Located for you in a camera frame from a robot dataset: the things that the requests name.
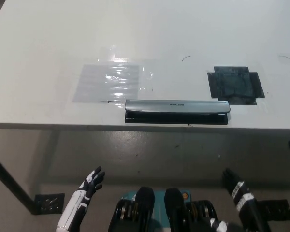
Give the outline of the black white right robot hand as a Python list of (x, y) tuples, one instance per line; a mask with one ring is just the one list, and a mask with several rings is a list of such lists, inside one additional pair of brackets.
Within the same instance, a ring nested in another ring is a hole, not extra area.
[(203, 221), (212, 232), (269, 232), (271, 229), (258, 210), (257, 200), (235, 172), (227, 168), (222, 174), (222, 182), (235, 205), (242, 226), (205, 217)]

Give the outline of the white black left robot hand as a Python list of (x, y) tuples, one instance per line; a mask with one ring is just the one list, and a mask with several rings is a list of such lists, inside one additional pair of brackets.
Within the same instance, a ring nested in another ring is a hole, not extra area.
[(57, 232), (78, 232), (96, 191), (102, 188), (105, 172), (99, 166), (93, 170), (73, 193), (57, 224)]

